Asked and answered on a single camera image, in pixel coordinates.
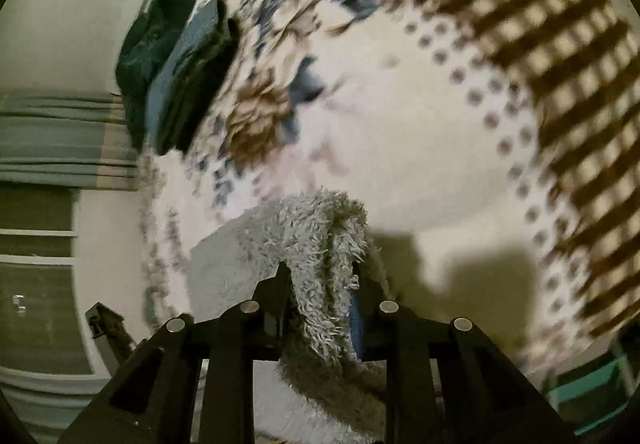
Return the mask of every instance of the brown flower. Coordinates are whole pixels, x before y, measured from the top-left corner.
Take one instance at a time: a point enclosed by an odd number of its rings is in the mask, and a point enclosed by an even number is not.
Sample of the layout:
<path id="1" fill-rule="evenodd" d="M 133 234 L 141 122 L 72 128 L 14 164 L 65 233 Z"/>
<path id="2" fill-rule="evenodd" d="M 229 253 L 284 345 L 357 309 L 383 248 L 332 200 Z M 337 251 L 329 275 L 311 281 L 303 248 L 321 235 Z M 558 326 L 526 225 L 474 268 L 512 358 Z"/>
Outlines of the brown flower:
<path id="1" fill-rule="evenodd" d="M 280 148 L 281 122 L 290 113 L 287 89 L 276 84 L 274 69 L 253 72 L 226 119 L 225 148 L 236 167 L 254 167 Z"/>

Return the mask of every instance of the folded towel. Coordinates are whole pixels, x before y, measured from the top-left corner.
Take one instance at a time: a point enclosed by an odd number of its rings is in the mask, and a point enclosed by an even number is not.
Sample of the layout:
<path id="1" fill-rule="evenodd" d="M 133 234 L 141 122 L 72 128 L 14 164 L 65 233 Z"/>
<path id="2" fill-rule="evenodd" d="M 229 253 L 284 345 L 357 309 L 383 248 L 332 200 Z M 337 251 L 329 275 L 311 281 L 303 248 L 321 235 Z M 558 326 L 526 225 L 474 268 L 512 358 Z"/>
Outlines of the folded towel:
<path id="1" fill-rule="evenodd" d="M 256 431 L 305 444 L 381 439 L 385 369 L 357 360 L 349 330 L 353 262 L 389 296 L 359 202 L 328 191 L 270 201 L 201 241 L 187 265 L 196 321 L 251 297 L 281 261 L 296 308 L 280 362 L 254 366 Z"/>
<path id="2" fill-rule="evenodd" d="M 238 50 L 239 36 L 221 0 L 209 2 L 184 28 L 146 98 L 146 129 L 160 155 L 173 147 L 188 150 Z"/>
<path id="3" fill-rule="evenodd" d="M 152 0 L 131 25 L 116 64 L 127 127 L 136 150 L 145 138 L 146 93 L 180 38 L 196 0 Z"/>

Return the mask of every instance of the window pane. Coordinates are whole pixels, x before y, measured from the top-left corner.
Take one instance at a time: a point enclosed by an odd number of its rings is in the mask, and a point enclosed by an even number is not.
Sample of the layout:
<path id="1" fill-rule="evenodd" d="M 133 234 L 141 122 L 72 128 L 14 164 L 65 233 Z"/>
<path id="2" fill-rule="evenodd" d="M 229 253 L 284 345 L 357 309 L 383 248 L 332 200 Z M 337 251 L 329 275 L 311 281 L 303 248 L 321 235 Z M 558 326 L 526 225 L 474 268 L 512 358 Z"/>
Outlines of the window pane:
<path id="1" fill-rule="evenodd" d="M 0 264 L 0 365 L 43 374 L 92 373 L 71 267 Z"/>
<path id="2" fill-rule="evenodd" d="M 0 235 L 0 255 L 71 257 L 71 237 Z"/>
<path id="3" fill-rule="evenodd" d="M 71 190 L 0 182 L 0 229 L 71 230 Z"/>

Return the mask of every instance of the dark green cloth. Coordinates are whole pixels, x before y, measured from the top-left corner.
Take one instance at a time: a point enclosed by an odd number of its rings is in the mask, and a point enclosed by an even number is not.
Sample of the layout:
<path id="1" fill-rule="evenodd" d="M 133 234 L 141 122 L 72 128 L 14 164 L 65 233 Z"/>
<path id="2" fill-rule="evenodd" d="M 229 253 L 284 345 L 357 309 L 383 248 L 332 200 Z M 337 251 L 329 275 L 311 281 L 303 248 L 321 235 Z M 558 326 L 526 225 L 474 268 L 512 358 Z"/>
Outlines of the dark green cloth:
<path id="1" fill-rule="evenodd" d="M 133 147 L 145 137 L 146 94 L 180 38 L 196 0 L 152 0 L 132 24 L 116 65 Z"/>
<path id="2" fill-rule="evenodd" d="M 240 29 L 221 0 L 184 28 L 147 94 L 146 130 L 160 155 L 186 152 L 238 50 Z"/>

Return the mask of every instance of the checkered pattern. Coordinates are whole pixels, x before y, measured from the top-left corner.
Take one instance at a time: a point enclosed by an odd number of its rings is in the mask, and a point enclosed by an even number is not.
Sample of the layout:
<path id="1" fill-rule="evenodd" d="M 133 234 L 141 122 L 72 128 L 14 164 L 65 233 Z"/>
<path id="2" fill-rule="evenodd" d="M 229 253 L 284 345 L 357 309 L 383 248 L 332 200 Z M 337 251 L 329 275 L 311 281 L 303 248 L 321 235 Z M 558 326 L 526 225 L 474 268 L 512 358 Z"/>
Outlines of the checkered pattern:
<path id="1" fill-rule="evenodd" d="M 559 223 L 555 252 L 570 272 L 590 266 L 575 294 L 591 334 L 618 329 L 640 310 L 640 56 L 628 25 L 608 0 L 412 1 L 471 25 L 487 57 L 531 91 L 541 160 L 581 215 L 574 232 Z"/>

